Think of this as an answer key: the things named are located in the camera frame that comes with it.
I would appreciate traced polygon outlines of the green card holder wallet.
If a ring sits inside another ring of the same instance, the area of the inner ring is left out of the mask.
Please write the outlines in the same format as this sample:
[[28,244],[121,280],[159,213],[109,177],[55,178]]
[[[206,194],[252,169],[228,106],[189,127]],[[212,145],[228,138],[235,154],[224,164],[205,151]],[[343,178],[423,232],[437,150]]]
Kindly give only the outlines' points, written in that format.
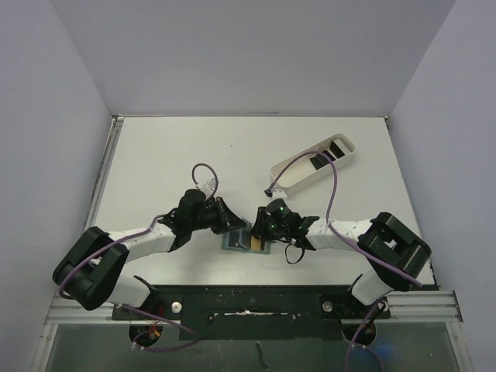
[[[251,239],[251,235],[250,235],[250,230],[252,228],[252,224],[247,221],[246,219],[244,219],[245,222],[247,223],[247,227],[245,229],[239,229],[239,230],[236,230],[236,231],[232,231],[232,232],[239,232],[241,234],[240,236],[240,245],[243,247],[242,249],[226,249],[225,247],[225,244],[226,244],[226,234],[225,233],[222,237],[222,244],[221,244],[221,249],[222,250],[228,250],[228,251],[233,251],[233,252],[238,252],[238,253],[254,253],[254,252],[251,252],[250,251],[250,239]],[[271,244],[270,242],[265,242],[270,248],[271,248]]]

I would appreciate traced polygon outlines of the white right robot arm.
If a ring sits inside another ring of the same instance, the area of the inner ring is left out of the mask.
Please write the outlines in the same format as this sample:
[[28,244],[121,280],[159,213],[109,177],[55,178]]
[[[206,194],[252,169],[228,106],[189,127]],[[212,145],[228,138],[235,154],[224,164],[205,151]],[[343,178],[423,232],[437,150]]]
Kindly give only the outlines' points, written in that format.
[[359,275],[345,297],[346,310],[356,317],[392,291],[420,288],[418,276],[432,254],[427,243],[389,212],[361,221],[329,222],[300,216],[282,198],[258,208],[251,235],[286,242],[304,252],[351,250],[364,256],[371,268]]

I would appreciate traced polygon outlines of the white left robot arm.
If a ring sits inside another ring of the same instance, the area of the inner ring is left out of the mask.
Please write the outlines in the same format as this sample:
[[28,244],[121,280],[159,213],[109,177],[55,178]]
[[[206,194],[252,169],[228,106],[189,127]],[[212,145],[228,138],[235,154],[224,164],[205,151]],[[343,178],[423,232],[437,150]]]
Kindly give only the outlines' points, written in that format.
[[127,305],[142,319],[157,311],[156,291],[144,279],[123,274],[124,266],[139,258],[178,250],[194,232],[209,229],[216,235],[246,227],[220,197],[188,189],[178,206],[158,215],[146,228],[106,232],[86,229],[55,268],[52,280],[59,295],[88,311],[110,302]]

